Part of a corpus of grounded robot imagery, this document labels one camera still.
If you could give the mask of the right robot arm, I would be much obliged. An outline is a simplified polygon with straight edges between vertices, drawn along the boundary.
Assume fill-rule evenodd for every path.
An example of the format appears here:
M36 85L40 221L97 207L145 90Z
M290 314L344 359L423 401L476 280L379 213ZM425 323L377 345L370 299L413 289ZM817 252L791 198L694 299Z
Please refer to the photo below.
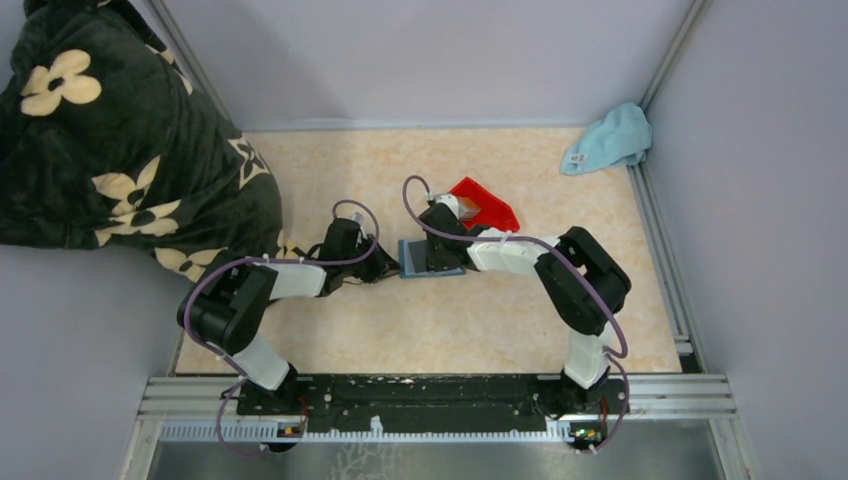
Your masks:
M628 354L615 316L632 283L586 229L574 226L549 239L487 226L467 229L439 202L431 202L416 221L427 234L432 270L466 268L539 280L570 330L561 372L564 401L576 412L599 403L611 360Z

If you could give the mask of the red plastic bin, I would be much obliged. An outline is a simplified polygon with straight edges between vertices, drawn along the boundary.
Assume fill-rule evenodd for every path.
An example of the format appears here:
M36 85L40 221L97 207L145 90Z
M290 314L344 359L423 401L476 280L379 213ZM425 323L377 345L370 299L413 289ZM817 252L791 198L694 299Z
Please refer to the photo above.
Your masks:
M470 177L460 180L449 193L471 204L473 216L465 214L461 222L467 229L488 225L501 231L518 232L521 225L512 207Z

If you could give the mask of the teal card holder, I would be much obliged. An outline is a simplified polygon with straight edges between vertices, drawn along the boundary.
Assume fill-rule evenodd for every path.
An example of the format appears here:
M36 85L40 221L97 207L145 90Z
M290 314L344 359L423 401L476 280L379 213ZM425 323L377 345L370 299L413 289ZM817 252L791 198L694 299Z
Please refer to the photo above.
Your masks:
M399 277L401 279L460 276L466 273L462 267L443 271L431 269L427 265L427 242L425 240L401 239L398 241L398 253L400 255L398 259L400 265Z

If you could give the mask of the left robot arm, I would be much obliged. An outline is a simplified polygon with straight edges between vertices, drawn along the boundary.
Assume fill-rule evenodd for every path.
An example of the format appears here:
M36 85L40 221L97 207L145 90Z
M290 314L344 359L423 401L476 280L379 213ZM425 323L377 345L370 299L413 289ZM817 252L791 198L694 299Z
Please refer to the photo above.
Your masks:
M371 284L401 270L375 235L348 218L334 219L309 250L287 247L284 253L281 259L219 253L177 314L190 338L261 388L261 401L277 414L297 406L300 388L296 368L259 332L267 307L280 299L326 297L350 278Z

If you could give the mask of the light blue cloth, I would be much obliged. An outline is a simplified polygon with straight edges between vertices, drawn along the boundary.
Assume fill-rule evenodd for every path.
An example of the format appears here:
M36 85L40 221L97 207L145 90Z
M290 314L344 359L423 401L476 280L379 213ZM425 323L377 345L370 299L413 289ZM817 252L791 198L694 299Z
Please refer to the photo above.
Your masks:
M577 176L641 163L652 147L652 127L643 109L621 104L591 124L564 154L560 173Z

